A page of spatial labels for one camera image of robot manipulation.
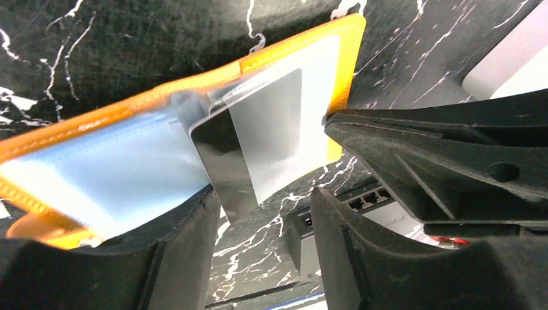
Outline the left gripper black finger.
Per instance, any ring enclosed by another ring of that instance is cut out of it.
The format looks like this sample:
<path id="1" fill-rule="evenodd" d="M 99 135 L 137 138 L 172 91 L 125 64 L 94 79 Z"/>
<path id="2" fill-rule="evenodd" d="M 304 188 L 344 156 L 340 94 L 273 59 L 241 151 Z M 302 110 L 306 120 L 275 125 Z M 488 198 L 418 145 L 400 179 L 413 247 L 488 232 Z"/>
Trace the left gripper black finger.
<path id="1" fill-rule="evenodd" d="M 203 309 L 220 203 L 206 186 L 98 247 L 1 240 L 2 309 Z"/>
<path id="2" fill-rule="evenodd" d="M 427 245 L 348 211 L 315 188 L 311 209 L 329 309 L 546 309 L 547 239 L 487 238 L 456 250 Z"/>

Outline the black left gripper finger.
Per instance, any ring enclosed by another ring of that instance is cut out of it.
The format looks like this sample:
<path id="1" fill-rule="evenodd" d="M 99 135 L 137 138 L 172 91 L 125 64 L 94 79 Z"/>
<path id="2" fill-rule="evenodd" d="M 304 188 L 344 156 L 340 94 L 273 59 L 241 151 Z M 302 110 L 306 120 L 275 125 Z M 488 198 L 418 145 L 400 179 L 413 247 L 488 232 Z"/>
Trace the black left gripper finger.
<path id="1" fill-rule="evenodd" d="M 547 235 L 547 91 L 340 110 L 325 133 L 434 236 Z"/>

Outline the orange leather card holder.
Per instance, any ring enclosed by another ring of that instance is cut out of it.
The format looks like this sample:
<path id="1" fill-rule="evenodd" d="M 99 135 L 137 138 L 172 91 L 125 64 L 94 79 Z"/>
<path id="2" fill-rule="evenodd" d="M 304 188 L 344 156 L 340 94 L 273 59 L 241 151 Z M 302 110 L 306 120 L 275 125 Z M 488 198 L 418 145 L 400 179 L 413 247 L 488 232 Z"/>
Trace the orange leather card holder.
<path id="1" fill-rule="evenodd" d="M 96 247 L 173 210 L 212 186 L 191 126 L 298 68 L 299 144 L 285 186 L 339 160 L 342 148 L 324 124 L 347 105 L 365 28 L 361 14 L 334 19 L 222 67 L 2 140 L 1 199 L 23 215 L 1 237 Z"/>

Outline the thin white credit card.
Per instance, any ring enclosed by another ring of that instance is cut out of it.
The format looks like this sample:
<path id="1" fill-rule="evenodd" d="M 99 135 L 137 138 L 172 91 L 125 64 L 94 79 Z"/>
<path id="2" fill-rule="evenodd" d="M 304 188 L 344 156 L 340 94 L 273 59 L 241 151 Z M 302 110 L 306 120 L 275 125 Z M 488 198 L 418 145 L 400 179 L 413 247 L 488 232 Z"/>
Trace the thin white credit card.
<path id="1" fill-rule="evenodd" d="M 189 134 L 229 223 L 287 184 L 299 144 L 302 70 L 232 98 Z"/>

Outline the white rectangular box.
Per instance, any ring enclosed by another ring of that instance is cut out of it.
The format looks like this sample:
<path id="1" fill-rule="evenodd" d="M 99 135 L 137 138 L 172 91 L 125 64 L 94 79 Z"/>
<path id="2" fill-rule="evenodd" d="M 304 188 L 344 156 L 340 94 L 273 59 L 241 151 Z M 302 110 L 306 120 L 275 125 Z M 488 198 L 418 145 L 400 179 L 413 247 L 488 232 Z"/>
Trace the white rectangular box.
<path id="1" fill-rule="evenodd" d="M 532 10 L 464 78 L 478 100 L 547 88 L 547 1 Z"/>

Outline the black network switch box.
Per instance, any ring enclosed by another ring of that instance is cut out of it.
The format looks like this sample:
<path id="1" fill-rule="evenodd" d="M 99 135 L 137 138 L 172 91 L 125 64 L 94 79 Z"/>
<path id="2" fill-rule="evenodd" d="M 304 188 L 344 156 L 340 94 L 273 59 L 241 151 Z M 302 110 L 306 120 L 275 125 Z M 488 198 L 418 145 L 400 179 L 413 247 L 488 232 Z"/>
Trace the black network switch box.
<path id="1" fill-rule="evenodd" d="M 427 236 L 423 224 L 413 219 L 380 182 L 368 181 L 354 189 L 336 195 L 348 211 L 330 215 L 321 223 L 333 222 L 348 226 L 349 220 L 363 223 L 362 217 L 394 233 L 429 245 L 439 245 Z M 287 215 L 288 249 L 300 276 L 318 275 L 321 269 L 317 255 L 311 205 Z"/>

